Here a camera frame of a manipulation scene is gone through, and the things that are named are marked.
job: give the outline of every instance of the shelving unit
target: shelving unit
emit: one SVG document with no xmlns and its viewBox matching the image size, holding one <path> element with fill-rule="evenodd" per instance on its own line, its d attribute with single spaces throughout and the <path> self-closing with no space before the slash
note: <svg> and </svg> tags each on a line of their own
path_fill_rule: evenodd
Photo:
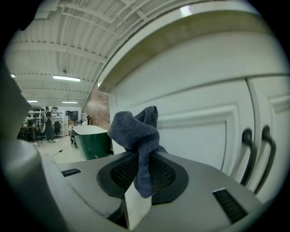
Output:
<svg viewBox="0 0 290 232">
<path fill-rule="evenodd" d="M 36 122 L 40 124 L 44 111 L 29 111 L 28 114 L 30 116 L 26 117 L 25 120 L 34 120 L 35 119 L 34 114 L 38 114 L 39 116 L 36 117 Z M 52 118 L 53 123 L 56 121 L 59 121 L 60 123 L 60 126 L 61 126 L 60 134 L 58 136 L 64 137 L 64 130 L 63 130 L 63 122 L 64 122 L 64 116 L 65 116 L 64 111 L 52 111 L 51 116 L 52 116 L 51 118 Z"/>
</svg>

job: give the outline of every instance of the vent grille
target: vent grille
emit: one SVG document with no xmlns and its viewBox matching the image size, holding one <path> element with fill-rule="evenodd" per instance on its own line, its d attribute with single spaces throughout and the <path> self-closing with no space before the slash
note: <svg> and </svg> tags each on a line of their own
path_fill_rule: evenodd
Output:
<svg viewBox="0 0 290 232">
<path fill-rule="evenodd" d="M 247 212 L 225 188 L 214 191 L 213 195 L 221 205 L 222 209 L 232 224 L 241 220 L 247 215 Z"/>
<path fill-rule="evenodd" d="M 79 169 L 72 169 L 72 170 L 68 170 L 68 171 L 63 171 L 62 174 L 64 177 L 67 177 L 67 176 L 71 176 L 71 175 L 74 175 L 74 174 L 77 174 L 80 172 L 81 171 Z"/>
</svg>

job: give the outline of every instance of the floor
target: floor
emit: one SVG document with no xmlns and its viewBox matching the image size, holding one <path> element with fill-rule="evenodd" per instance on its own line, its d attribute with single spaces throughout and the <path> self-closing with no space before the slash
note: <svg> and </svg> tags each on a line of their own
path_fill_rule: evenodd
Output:
<svg viewBox="0 0 290 232">
<path fill-rule="evenodd" d="M 85 161 L 80 150 L 71 146 L 70 136 L 59 138 L 55 141 L 55 143 L 47 143 L 44 140 L 39 143 L 40 145 L 35 144 L 35 148 L 41 154 L 51 155 L 57 164 Z"/>
</svg>

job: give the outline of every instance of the black handle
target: black handle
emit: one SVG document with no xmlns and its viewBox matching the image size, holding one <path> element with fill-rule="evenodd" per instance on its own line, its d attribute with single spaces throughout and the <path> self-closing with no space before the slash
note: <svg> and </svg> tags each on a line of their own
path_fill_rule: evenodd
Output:
<svg viewBox="0 0 290 232">
<path fill-rule="evenodd" d="M 267 164 L 265 167 L 265 171 L 264 171 L 255 191 L 254 191 L 254 194 L 258 194 L 258 192 L 262 188 L 263 184 L 265 183 L 265 181 L 266 181 L 266 179 L 271 171 L 272 165 L 274 163 L 275 154 L 276 154 L 276 143 L 270 135 L 270 127 L 268 125 L 264 126 L 264 128 L 263 128 L 262 140 L 269 143 L 271 150 L 270 150 L 269 158 L 268 158 L 268 161 L 267 161 Z"/>
<path fill-rule="evenodd" d="M 243 176 L 241 183 L 240 183 L 240 184 L 246 186 L 247 183 L 249 182 L 249 179 L 250 179 L 252 173 L 253 173 L 255 161 L 256 161 L 256 156 L 257 156 L 257 148 L 252 141 L 251 129 L 244 130 L 244 132 L 242 134 L 242 142 L 243 142 L 243 144 L 249 146 L 249 148 L 251 150 L 250 158 L 249 158 L 248 164 L 246 166 L 244 176 Z"/>
</svg>

